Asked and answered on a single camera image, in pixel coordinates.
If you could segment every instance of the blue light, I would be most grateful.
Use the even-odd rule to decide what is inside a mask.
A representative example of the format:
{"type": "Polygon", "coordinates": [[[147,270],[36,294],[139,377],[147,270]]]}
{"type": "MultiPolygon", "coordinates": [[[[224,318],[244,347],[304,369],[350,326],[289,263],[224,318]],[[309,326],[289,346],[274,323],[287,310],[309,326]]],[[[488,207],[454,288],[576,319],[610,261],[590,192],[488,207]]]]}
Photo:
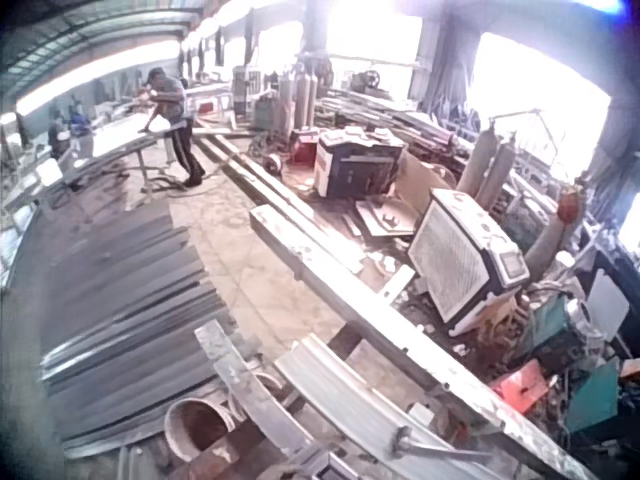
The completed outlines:
{"type": "Polygon", "coordinates": [[[575,2],[609,15],[624,15],[626,11],[624,0],[575,0],[575,2]]]}

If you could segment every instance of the man wearing cap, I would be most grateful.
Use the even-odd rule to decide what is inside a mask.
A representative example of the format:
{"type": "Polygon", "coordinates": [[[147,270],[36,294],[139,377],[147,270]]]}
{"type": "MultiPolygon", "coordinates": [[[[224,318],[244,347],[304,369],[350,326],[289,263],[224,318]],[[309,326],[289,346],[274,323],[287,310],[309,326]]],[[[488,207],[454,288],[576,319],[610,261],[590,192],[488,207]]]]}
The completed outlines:
{"type": "Polygon", "coordinates": [[[141,132],[149,131],[153,119],[161,115],[171,124],[171,141],[176,158],[189,174],[185,187],[195,187],[202,183],[204,169],[191,153],[191,128],[186,119],[186,100],[182,83],[177,78],[168,77],[160,67],[152,68],[147,77],[151,86],[150,100],[157,103],[149,121],[141,132]]]}

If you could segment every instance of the vent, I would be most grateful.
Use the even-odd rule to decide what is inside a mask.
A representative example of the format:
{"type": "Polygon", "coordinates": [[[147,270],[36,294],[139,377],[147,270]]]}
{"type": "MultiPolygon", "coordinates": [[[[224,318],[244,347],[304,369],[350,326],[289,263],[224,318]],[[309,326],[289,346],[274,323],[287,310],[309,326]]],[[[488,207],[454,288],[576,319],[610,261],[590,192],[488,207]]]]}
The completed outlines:
{"type": "Polygon", "coordinates": [[[448,322],[489,280],[480,253],[460,227],[432,202],[409,255],[427,281],[429,293],[448,322]]]}

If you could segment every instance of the cap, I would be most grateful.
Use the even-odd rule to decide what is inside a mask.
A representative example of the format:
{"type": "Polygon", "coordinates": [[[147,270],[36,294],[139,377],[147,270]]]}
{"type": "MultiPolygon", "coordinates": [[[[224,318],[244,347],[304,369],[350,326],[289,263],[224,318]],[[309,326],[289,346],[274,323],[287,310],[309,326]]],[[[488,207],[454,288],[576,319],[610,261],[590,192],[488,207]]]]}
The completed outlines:
{"type": "Polygon", "coordinates": [[[154,67],[151,70],[149,70],[149,75],[147,75],[146,85],[149,85],[151,83],[151,80],[153,80],[153,77],[160,74],[164,75],[164,70],[162,69],[162,67],[154,67]]]}

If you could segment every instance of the stack of metal sheets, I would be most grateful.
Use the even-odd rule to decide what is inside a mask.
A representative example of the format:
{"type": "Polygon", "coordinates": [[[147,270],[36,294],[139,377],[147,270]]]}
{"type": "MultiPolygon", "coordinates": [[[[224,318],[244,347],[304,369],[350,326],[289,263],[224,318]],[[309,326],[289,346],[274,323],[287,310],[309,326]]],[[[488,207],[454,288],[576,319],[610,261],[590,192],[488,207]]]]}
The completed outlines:
{"type": "Polygon", "coordinates": [[[41,367],[68,457],[158,433],[173,401],[219,389],[193,333],[207,321],[250,353],[188,238],[161,201],[96,226],[57,259],[41,367]]]}

